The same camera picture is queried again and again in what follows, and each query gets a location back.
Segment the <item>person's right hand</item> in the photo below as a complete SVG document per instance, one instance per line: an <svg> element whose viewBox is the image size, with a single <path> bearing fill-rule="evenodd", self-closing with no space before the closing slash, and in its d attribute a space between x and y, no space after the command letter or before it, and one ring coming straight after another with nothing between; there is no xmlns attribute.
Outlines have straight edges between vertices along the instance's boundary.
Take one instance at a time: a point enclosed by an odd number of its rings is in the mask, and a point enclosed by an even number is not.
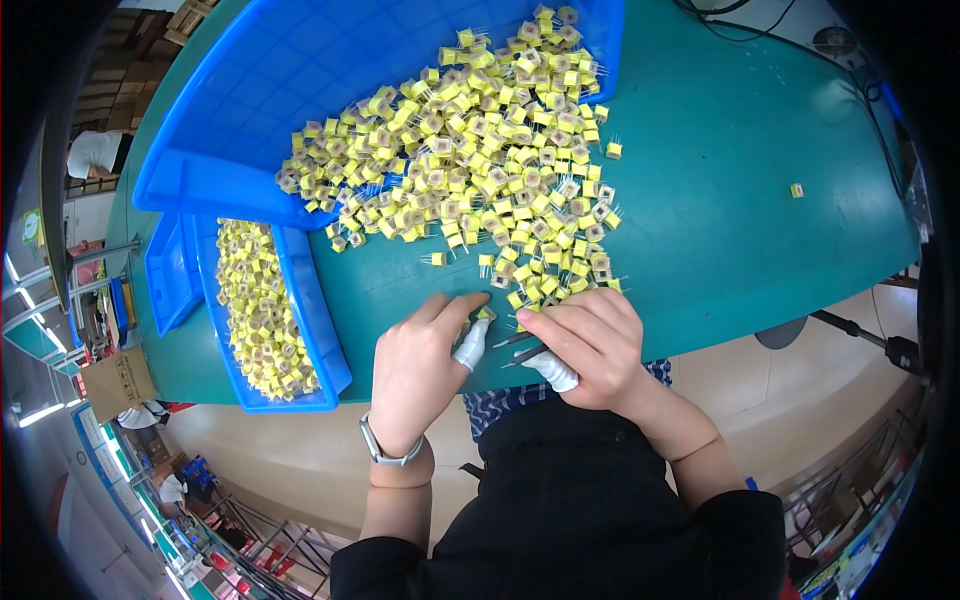
<svg viewBox="0 0 960 600"><path fill-rule="evenodd" d="M515 315L547 347L527 362L573 406L626 416L649 372L642 366L643 324L626 297L609 288L571 294Z"/></svg>

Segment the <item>person's left hand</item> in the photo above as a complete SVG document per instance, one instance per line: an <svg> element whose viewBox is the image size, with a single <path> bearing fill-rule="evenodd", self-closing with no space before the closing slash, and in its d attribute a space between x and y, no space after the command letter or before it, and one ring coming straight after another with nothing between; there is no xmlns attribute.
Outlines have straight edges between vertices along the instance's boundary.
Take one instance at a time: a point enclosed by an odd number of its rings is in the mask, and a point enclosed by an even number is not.
<svg viewBox="0 0 960 600"><path fill-rule="evenodd" d="M369 423L384 452L402 456L426 433L486 351L490 322L478 319L462 342L466 320L488 293L433 294L378 340Z"/></svg>

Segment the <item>black tweezers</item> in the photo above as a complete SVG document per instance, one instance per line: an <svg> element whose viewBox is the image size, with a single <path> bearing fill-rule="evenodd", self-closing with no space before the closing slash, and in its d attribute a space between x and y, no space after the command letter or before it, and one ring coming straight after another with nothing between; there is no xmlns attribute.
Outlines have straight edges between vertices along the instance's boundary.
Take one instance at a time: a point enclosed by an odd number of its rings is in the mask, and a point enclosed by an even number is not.
<svg viewBox="0 0 960 600"><path fill-rule="evenodd" d="M505 338L504 340L494 343L491 348L498 349L502 347L507 347L507 346L515 345L520 342L523 342L529 339L534 339L534 338L535 336L533 336L533 334L529 331L516 332L510 335L509 337ZM510 360L506 364L501 366L501 369L507 369L515 366L522 366L523 363L547 352L549 352L548 345L543 342L540 342L539 344L531 346L525 350L521 350L520 352L515 352L510 358Z"/></svg>

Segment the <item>silver wrist watch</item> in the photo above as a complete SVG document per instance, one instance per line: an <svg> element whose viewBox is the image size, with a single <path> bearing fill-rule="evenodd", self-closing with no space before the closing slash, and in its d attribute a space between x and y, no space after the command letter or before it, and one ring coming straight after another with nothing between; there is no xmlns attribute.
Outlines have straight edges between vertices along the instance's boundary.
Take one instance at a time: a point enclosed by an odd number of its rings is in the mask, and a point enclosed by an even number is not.
<svg viewBox="0 0 960 600"><path fill-rule="evenodd" d="M418 458L426 442L426 436L421 435L411 449L404 455L396 457L389 455L384 452L383 447L375 435L370 424L370 415L371 412L367 411L366 414L363 414L359 419L358 424L372 462L383 466L403 468Z"/></svg>

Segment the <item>blue plastic bin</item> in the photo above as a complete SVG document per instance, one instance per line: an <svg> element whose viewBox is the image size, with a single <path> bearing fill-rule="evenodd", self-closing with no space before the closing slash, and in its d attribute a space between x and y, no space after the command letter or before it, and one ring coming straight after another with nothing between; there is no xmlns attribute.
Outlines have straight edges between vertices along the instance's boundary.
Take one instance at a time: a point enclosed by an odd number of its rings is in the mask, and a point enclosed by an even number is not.
<svg viewBox="0 0 960 600"><path fill-rule="evenodd" d="M246 413L317 413L330 412L340 402L340 394L353 382L341 343L330 317L305 231L282 225L270 225L278 252L286 294L292 304L294 318L306 345L321 384L318 391L307 393L290 403L271 403L257 391L248 388L238 363L228 345L227 310L217 300L219 285L214 271L219 258L215 246L216 218L193 218L198 251L198 267L206 309L218 350L230 379L237 402Z"/></svg>

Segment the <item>heap of binned yellow transformers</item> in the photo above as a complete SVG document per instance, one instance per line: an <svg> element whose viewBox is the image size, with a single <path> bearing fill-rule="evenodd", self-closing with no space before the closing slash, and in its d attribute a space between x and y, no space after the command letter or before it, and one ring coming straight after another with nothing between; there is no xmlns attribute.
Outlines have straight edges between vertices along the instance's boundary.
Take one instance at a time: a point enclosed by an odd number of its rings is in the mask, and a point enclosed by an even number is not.
<svg viewBox="0 0 960 600"><path fill-rule="evenodd" d="M227 218L217 224L217 301L247 388L270 403L318 392L322 384L286 294L270 225Z"/></svg>

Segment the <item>person's body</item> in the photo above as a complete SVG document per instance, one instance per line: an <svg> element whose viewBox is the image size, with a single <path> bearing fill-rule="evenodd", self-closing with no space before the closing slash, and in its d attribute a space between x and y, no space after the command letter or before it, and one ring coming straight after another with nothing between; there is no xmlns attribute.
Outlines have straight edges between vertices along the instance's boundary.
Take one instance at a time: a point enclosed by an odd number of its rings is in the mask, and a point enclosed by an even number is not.
<svg viewBox="0 0 960 600"><path fill-rule="evenodd" d="M689 509L641 430L551 399L483 433L477 496L430 558L357 541L331 558L332 600L778 600L783 503L725 491Z"/></svg>

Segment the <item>pile of yellow transformers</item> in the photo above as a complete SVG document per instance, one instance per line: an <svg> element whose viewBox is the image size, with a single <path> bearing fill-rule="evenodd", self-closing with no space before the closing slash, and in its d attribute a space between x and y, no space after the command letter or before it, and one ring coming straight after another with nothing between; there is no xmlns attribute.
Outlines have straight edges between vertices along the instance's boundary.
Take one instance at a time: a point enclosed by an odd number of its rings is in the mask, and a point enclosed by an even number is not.
<svg viewBox="0 0 960 600"><path fill-rule="evenodd" d="M333 218L337 254L374 234L439 236L446 249L421 261L442 267L491 243L479 274L513 308L598 287L623 294L603 246L621 210L594 156L610 111L586 100L609 71L579 17L539 4L498 47L484 30L458 30L437 66L292 132L275 184L309 217Z"/></svg>

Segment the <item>small blue plastic tray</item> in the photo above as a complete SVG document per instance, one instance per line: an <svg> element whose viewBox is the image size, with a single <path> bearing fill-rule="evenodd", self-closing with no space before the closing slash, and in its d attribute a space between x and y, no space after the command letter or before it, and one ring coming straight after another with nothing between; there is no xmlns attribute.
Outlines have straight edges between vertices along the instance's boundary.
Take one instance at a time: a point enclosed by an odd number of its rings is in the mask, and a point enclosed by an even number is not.
<svg viewBox="0 0 960 600"><path fill-rule="evenodd" d="M145 253L151 312L161 338L204 299L195 232L191 215L164 212Z"/></svg>

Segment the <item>brown cardboard box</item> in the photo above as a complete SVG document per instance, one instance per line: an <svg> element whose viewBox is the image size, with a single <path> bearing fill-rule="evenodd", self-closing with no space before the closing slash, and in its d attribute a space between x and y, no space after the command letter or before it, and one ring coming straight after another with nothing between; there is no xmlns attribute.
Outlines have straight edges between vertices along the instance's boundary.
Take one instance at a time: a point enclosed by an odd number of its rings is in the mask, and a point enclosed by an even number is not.
<svg viewBox="0 0 960 600"><path fill-rule="evenodd" d="M159 397L142 344L83 367L79 377L99 426Z"/></svg>

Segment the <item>large blue plastic tray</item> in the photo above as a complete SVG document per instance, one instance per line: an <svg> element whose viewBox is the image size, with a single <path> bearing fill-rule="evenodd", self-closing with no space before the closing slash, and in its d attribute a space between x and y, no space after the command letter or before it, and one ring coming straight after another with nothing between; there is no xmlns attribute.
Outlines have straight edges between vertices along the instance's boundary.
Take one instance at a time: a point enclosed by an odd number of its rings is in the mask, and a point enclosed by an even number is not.
<svg viewBox="0 0 960 600"><path fill-rule="evenodd" d="M274 180L294 130L436 64L457 30L502 46L539 4L578 13L583 46L609 71L596 99L611 98L625 0L250 0L165 110L131 202L318 231L331 216Z"/></svg>

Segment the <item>metal workbench rack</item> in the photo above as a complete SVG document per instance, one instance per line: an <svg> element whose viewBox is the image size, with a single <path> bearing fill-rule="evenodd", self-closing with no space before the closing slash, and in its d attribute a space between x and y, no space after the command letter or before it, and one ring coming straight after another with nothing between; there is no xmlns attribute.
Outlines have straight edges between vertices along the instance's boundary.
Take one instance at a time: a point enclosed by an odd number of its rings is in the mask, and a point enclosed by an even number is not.
<svg viewBox="0 0 960 600"><path fill-rule="evenodd" d="M11 259L4 254L4 266L0 279L4 283L3 301L18 298L26 306L16 315L3 318L0 334L5 342L12 344L19 351L43 363L48 369L61 373L67 377L77 377L82 366L90 363L90 350L104 349L106 342L85 342L80 330L86 331L95 318L84 317L82 313L82 299L84 296L94 297L98 292L110 287L112 280L106 277L95 278L85 285L78 285L76 271L73 265L67 277L66 292L68 302L61 304L60 297L53 294L51 297L36 303L29 293L29 288L35 284L49 281L54 284L52 269L45 266L41 269L18 274ZM67 321L66 334L58 334L50 327L44 317L46 312L59 310Z"/></svg>

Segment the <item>stack of wooden pallets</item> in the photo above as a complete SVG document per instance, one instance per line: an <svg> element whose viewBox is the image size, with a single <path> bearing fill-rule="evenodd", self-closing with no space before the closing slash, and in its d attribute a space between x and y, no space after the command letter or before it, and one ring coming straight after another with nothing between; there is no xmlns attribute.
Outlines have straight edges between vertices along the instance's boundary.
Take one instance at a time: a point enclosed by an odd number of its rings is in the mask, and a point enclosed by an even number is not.
<svg viewBox="0 0 960 600"><path fill-rule="evenodd" d="M174 59L220 0L173 0L114 10L94 47L70 139L80 133L134 135Z"/></svg>

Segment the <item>metal frame rack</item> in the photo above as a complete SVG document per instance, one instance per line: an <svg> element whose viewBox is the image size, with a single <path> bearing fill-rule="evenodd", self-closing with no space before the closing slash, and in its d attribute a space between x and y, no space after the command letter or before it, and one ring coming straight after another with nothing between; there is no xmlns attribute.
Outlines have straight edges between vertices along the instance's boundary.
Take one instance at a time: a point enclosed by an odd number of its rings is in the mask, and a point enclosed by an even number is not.
<svg viewBox="0 0 960 600"><path fill-rule="evenodd" d="M191 600L330 600L333 554L350 540L212 492L160 499L154 540Z"/></svg>

